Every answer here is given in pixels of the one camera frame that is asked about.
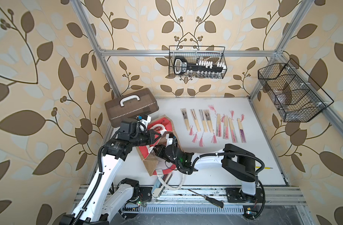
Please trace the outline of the folding fan black print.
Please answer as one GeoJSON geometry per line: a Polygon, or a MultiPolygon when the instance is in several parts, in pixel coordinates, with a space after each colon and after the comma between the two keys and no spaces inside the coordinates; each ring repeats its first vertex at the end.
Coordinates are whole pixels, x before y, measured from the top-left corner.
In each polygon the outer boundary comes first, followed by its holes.
{"type": "Polygon", "coordinates": [[[187,131],[189,132],[189,135],[192,136],[194,133],[193,133],[192,126],[190,126],[190,124],[189,124],[189,120],[188,120],[188,116],[187,116],[187,110],[185,108],[182,108],[181,112],[183,115],[183,120],[184,120],[185,126],[187,128],[187,131]]]}

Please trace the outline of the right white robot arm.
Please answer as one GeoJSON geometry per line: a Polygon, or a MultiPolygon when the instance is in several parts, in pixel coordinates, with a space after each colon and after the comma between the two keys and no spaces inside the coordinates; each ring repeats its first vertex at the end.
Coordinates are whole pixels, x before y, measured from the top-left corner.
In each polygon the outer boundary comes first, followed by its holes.
{"type": "Polygon", "coordinates": [[[166,145],[153,146],[153,151],[157,157],[171,163],[175,170],[183,174],[183,178],[202,169],[223,168],[241,181],[239,191],[230,194],[230,197],[236,201],[252,203],[256,206],[257,192],[261,191],[260,209],[257,212],[247,209],[243,217],[246,220],[256,220],[261,216],[266,204],[266,194],[258,175],[265,169],[265,164],[253,153],[230,143],[222,150],[212,153],[187,153],[179,148],[176,137],[167,139],[166,145]]]}

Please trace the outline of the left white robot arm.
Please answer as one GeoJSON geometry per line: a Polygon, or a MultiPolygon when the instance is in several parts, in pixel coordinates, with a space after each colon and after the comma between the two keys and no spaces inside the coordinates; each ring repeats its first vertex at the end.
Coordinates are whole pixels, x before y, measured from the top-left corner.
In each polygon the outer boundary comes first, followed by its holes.
{"type": "Polygon", "coordinates": [[[98,169],[83,198],[72,214],[63,215],[61,225],[108,225],[122,206],[137,197],[138,182],[127,180],[109,197],[114,178],[134,147],[155,144],[161,134],[147,126],[148,115],[127,118],[111,139],[103,144],[97,155],[98,169]]]}

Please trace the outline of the folding fan pink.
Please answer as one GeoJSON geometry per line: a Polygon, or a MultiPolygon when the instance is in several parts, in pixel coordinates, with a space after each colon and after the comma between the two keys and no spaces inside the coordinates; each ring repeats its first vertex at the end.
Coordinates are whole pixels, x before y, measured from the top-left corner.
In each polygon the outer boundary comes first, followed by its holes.
{"type": "Polygon", "coordinates": [[[221,115],[217,113],[214,105],[208,105],[209,109],[214,112],[216,116],[216,136],[221,137],[221,115]]]}
{"type": "Polygon", "coordinates": [[[237,143],[237,136],[236,136],[236,132],[235,132],[235,128],[233,125],[233,116],[234,116],[234,111],[230,111],[231,117],[228,118],[228,122],[229,122],[229,128],[230,128],[230,133],[231,133],[231,138],[232,138],[232,142],[233,143],[237,143]]]}

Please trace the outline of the folding fan plain wood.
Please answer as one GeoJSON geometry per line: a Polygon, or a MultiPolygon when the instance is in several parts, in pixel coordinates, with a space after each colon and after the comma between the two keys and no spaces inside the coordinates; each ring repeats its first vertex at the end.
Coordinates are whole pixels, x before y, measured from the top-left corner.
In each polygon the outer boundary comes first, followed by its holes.
{"type": "Polygon", "coordinates": [[[191,114],[192,114],[192,117],[193,117],[193,120],[194,120],[194,123],[195,123],[195,126],[196,126],[196,132],[195,132],[195,135],[194,135],[194,138],[192,140],[193,143],[196,143],[198,141],[198,132],[201,131],[201,128],[200,128],[200,125],[199,125],[199,122],[198,122],[198,119],[197,119],[197,115],[196,115],[196,112],[195,112],[195,109],[191,109],[191,114]]]}

